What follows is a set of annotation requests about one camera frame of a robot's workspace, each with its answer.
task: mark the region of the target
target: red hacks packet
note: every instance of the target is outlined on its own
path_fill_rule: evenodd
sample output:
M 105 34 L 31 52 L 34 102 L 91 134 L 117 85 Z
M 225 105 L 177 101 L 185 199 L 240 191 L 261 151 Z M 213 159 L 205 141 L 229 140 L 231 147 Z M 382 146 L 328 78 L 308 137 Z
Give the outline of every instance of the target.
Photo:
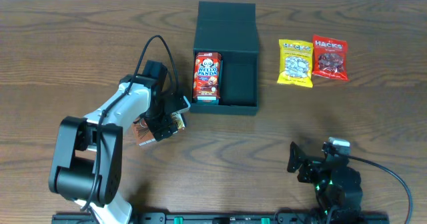
M 313 74 L 348 81 L 346 70 L 347 42 L 314 35 L 313 45 Z

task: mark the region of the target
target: box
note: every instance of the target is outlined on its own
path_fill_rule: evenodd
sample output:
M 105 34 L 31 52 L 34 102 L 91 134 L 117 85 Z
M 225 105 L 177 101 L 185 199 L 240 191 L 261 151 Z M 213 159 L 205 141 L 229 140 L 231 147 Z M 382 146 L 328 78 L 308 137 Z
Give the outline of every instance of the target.
M 194 58 L 199 52 L 218 52 L 222 56 L 221 98 L 218 105 L 199 104 L 191 98 L 190 111 L 255 115 L 260 52 L 255 4 L 200 1 Z

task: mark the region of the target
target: red snack box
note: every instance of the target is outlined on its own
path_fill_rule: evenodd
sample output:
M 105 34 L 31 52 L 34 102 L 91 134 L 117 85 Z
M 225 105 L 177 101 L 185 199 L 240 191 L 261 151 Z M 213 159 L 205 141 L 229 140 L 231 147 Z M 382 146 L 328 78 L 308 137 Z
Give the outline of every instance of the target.
M 193 98 L 197 101 L 212 102 L 220 98 L 221 55 L 219 53 L 198 53 L 195 57 Z
M 313 75 L 348 81 L 346 71 L 347 42 L 314 35 L 313 45 Z

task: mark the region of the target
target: table surface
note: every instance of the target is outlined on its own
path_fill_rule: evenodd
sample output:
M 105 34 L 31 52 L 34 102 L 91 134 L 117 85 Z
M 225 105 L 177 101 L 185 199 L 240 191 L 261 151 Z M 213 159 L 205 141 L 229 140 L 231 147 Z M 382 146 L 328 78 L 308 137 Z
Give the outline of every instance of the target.
M 115 93 L 149 37 L 163 35 L 191 87 L 198 1 L 0 0 L 0 223 L 46 223 L 56 211 L 78 211 L 47 186 L 59 123 Z M 260 110 L 189 113 L 184 133 L 144 147 L 128 133 L 123 196 L 139 210 L 310 209 L 313 186 L 285 170 L 290 143 L 320 156 L 335 136 L 351 141 L 353 155 L 401 175 L 414 197 L 413 223 L 427 222 L 427 0 L 210 1 L 256 3 Z M 349 43 L 351 81 L 276 84 L 278 39 L 313 34 Z M 159 41 L 146 57 L 168 63 Z M 399 182 L 350 166 L 362 176 L 362 209 L 403 223 L 408 200 Z

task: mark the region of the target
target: yellow packet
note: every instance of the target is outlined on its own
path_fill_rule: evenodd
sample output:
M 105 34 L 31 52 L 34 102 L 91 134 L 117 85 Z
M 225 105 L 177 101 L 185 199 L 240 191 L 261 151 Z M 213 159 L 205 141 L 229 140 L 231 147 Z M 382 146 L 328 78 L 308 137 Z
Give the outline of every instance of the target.
M 313 87 L 313 43 L 281 39 L 279 84 Z

